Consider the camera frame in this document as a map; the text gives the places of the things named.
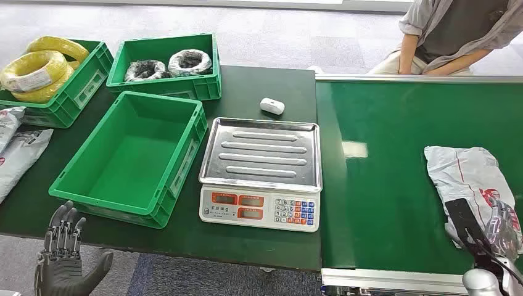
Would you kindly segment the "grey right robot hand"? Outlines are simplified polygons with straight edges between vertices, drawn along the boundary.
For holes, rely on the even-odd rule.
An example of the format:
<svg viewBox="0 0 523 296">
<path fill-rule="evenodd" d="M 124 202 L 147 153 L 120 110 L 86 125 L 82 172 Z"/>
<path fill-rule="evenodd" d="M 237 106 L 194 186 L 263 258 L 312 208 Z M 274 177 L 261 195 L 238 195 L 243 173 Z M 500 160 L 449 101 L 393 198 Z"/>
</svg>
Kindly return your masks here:
<svg viewBox="0 0 523 296">
<path fill-rule="evenodd" d="M 499 199 L 489 198 L 491 217 L 485 226 L 485 236 L 494 254 L 514 262 L 522 247 L 522 234 L 514 209 Z"/>
</svg>

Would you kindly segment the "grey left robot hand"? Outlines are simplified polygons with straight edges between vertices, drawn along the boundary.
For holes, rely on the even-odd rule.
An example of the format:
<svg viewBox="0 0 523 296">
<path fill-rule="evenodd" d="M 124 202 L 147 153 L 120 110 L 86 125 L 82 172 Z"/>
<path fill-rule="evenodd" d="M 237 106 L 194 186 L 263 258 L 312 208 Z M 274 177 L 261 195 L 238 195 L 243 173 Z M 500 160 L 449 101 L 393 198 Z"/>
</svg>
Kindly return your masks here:
<svg viewBox="0 0 523 296">
<path fill-rule="evenodd" d="M 35 295 L 90 295 L 109 273 L 113 252 L 104 252 L 83 274 L 81 237 L 86 218 L 75 221 L 77 213 L 68 200 L 52 214 L 35 268 Z"/>
</svg>

